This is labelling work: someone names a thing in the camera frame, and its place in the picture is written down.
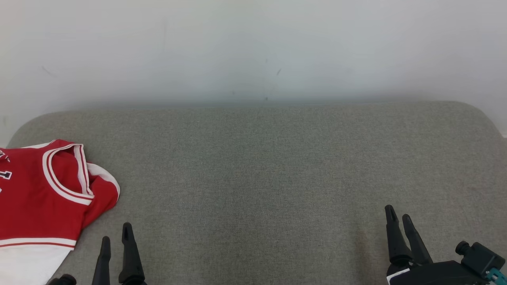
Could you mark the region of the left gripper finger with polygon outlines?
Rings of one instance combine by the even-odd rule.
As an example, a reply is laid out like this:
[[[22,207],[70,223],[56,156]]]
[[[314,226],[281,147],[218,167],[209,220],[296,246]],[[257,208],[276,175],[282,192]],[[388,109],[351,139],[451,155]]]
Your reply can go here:
[[[129,222],[123,224],[122,244],[124,250],[122,270],[119,273],[120,285],[146,285],[141,257]]]
[[[111,285],[109,275],[109,261],[111,259],[111,242],[104,236],[97,258],[92,285]]]

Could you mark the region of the red printed basketball jersey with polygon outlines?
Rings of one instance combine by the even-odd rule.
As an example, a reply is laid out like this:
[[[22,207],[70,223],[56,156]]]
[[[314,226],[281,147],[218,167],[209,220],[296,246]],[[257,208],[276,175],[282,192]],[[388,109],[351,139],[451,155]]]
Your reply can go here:
[[[82,144],[0,148],[0,285],[44,285],[74,250],[93,195]]]

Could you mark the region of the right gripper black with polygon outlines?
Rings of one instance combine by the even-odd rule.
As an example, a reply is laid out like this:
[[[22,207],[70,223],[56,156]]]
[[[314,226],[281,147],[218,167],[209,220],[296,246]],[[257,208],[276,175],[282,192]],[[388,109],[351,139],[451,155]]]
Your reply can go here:
[[[404,242],[400,222],[393,206],[385,206],[386,235],[389,261],[393,266],[408,266],[411,261],[418,266],[409,266],[394,272],[389,269],[388,285],[489,285],[490,281],[475,274],[456,261],[433,263],[411,217],[404,214],[402,222],[410,249]]]

